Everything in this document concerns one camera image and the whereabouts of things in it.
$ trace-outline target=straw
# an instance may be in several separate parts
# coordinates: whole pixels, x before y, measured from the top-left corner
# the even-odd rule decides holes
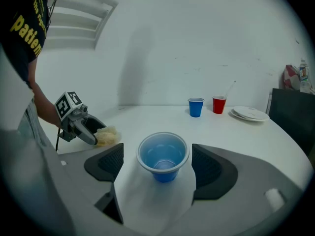
[[[229,88],[228,91],[226,92],[226,94],[225,94],[225,96],[224,96],[225,98],[227,98],[227,95],[228,95],[228,94],[230,93],[230,91],[232,90],[233,86],[235,85],[235,82],[236,82],[236,81],[233,82],[233,84],[230,86],[230,88]]]

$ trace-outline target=person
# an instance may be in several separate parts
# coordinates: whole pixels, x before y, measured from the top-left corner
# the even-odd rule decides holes
[[[25,137],[35,138],[42,146],[50,146],[51,143],[40,126],[38,117],[61,127],[54,104],[46,98],[35,80],[37,58],[44,46],[53,11],[53,6],[49,10],[47,1],[10,0],[8,4],[2,4],[0,30],[0,41],[5,54],[34,93],[18,130]]]

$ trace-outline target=gray pants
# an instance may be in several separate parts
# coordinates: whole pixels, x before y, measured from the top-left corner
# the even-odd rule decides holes
[[[26,109],[20,122],[18,131],[26,138],[35,139],[39,145],[44,147],[53,147],[39,123],[34,99],[30,102],[28,108]]]

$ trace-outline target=black t-shirt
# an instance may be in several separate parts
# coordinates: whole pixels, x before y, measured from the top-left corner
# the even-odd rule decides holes
[[[41,52],[47,33],[47,0],[6,0],[1,7],[1,43],[13,67],[28,82],[28,65]]]

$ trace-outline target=black chair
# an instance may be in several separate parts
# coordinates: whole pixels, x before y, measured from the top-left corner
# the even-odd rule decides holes
[[[269,117],[309,155],[315,144],[315,95],[274,88]]]

